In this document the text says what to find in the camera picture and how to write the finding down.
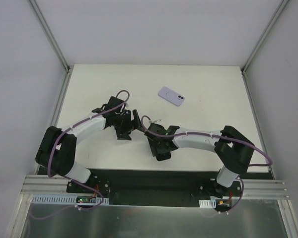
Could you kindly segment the black phone case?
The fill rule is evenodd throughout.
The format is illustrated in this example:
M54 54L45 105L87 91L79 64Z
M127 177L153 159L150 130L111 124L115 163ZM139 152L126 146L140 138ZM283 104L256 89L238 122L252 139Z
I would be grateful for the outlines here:
M171 153L170 152L156 155L156 159L158 161L165 161L165 160L168 160L170 158L171 158Z

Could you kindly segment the black cased phone with ring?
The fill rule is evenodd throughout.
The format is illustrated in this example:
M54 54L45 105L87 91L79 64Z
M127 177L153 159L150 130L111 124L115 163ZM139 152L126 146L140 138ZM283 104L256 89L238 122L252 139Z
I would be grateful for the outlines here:
M118 140L132 140L128 131L117 130L116 137Z

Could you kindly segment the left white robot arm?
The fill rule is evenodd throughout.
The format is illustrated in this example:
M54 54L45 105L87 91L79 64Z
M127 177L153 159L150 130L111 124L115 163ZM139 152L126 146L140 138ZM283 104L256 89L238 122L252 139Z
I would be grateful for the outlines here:
M76 146L93 134L113 127L118 140L131 140L134 130L144 131L137 110L127 110L126 102L110 97L108 103L65 128L50 126L42 139L35 157L37 164L47 168L49 175L60 175L78 181L85 193L92 192L95 181L92 172L75 161Z

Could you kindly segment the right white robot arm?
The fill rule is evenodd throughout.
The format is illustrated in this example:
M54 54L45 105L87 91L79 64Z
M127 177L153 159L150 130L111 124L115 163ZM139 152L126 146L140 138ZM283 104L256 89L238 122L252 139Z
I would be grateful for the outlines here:
M220 131L200 132L171 125L165 129L157 123L141 130L148 139L152 155L157 161L171 158L171 152L181 148L192 148L217 154L223 167L214 182L203 185L209 195L222 198L231 190L238 176L247 172L254 153L254 144L233 126L226 125Z

